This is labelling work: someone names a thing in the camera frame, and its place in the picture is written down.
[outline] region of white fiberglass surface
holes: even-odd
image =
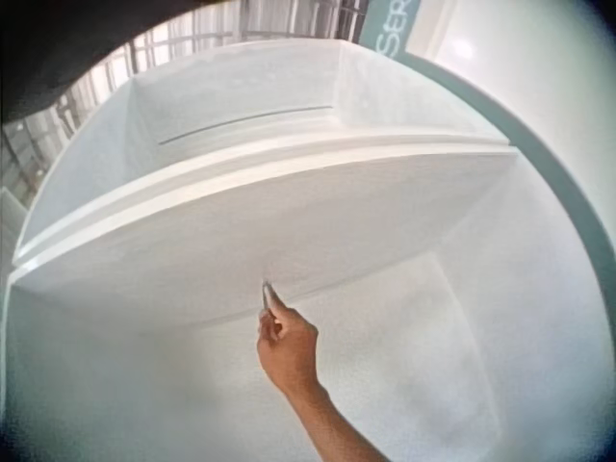
[[[447,90],[356,45],[276,40],[226,47],[140,74],[114,93],[45,178],[20,246],[169,165],[249,141],[346,126],[423,127],[506,142]]]
[[[33,269],[12,290],[7,423],[63,460],[315,459],[256,357],[264,277],[319,327],[324,385],[393,460],[600,446],[597,282],[552,192],[502,154],[262,181]]]

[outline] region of finger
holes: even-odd
[[[266,312],[266,314],[259,319],[259,324],[259,335],[261,337],[266,337],[274,341],[278,340],[278,335],[276,334],[276,330],[274,328],[273,316],[270,312]]]
[[[293,312],[287,308],[269,282],[263,284],[263,304],[281,321],[292,317]]]

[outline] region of skin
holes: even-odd
[[[282,392],[324,462],[382,462],[381,454],[338,412],[317,377],[317,328],[287,307],[270,284],[259,316],[261,366]]]

